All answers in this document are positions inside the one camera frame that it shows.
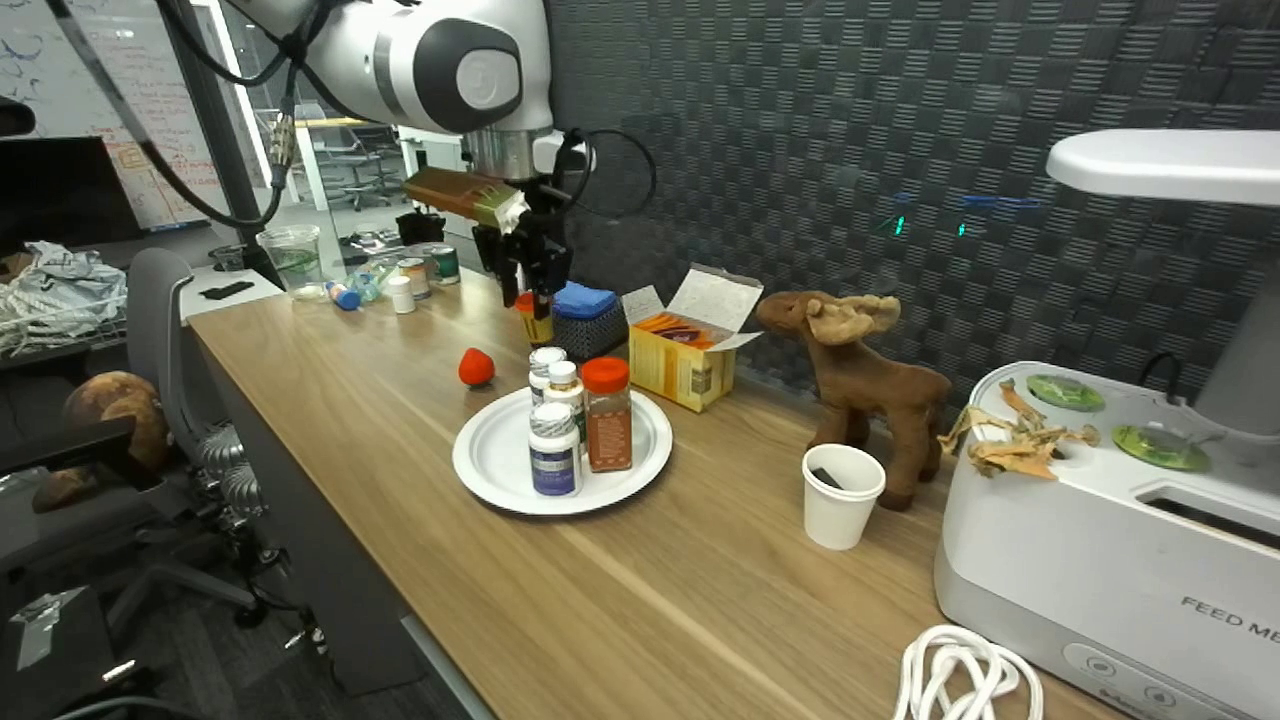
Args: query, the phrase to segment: coiled cable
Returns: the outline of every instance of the coiled cable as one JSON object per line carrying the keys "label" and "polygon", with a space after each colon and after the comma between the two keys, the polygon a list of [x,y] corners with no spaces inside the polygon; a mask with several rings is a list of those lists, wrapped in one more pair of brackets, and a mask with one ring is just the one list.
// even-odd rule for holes
{"label": "coiled cable", "polygon": [[[949,696],[957,674],[968,674],[968,691]],[[984,637],[934,624],[903,649],[903,682],[893,720],[997,720],[997,701],[1029,682],[1029,720],[1042,720],[1042,688],[1029,660],[987,644]]]}

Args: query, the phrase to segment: white plate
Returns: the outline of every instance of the white plate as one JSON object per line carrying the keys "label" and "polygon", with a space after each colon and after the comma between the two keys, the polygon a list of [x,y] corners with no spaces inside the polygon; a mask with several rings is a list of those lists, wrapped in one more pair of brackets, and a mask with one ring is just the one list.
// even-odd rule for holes
{"label": "white plate", "polygon": [[632,468],[590,472],[577,468],[571,497],[538,497],[529,475],[529,399],[533,391],[510,391],[475,414],[450,440],[450,468],[485,503],[519,517],[581,517],[618,503],[642,492],[671,455],[667,417],[641,391],[632,391]]}

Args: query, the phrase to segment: white appliance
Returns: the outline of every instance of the white appliance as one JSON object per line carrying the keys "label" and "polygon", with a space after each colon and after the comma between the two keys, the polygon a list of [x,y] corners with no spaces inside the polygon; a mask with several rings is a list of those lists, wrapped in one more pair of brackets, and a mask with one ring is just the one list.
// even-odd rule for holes
{"label": "white appliance", "polygon": [[[1087,133],[1048,172],[1098,196],[1280,206],[1280,133]],[[945,615],[1131,715],[1280,715],[1280,291],[1256,296],[1197,407],[1033,361],[987,374],[968,407],[1010,417],[1005,380],[1098,444],[1066,444],[1054,480],[978,475],[960,452]]]}
{"label": "white appliance", "polygon": [[[1103,407],[1037,399],[1042,377]],[[1048,425],[1092,425],[1098,444],[1064,444],[1054,480],[978,475],[968,447],[957,455],[934,555],[945,615],[1131,715],[1280,715],[1280,440],[1033,361],[987,374],[968,407],[1010,419],[1005,380]],[[1128,455],[1114,435],[1131,427],[1178,435],[1202,468]]]}

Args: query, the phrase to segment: white bag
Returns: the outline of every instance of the white bag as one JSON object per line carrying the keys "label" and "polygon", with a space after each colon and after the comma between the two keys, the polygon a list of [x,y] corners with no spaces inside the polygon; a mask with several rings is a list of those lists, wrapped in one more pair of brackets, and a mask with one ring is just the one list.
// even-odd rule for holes
{"label": "white bag", "polygon": [[0,286],[0,357],[28,357],[123,330],[123,272],[95,252],[30,240],[30,265]]}

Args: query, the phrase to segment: teddy bear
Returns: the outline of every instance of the teddy bear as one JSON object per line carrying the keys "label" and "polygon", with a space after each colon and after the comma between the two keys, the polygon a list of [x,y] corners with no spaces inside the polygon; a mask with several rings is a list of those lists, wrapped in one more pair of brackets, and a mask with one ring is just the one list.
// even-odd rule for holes
{"label": "teddy bear", "polygon": [[99,465],[51,468],[30,497],[36,512],[69,508],[108,486],[149,488],[158,480],[172,444],[155,385],[130,374],[95,374],[62,404],[69,425],[99,425],[121,417],[130,417],[126,455],[138,472],[115,475]]}

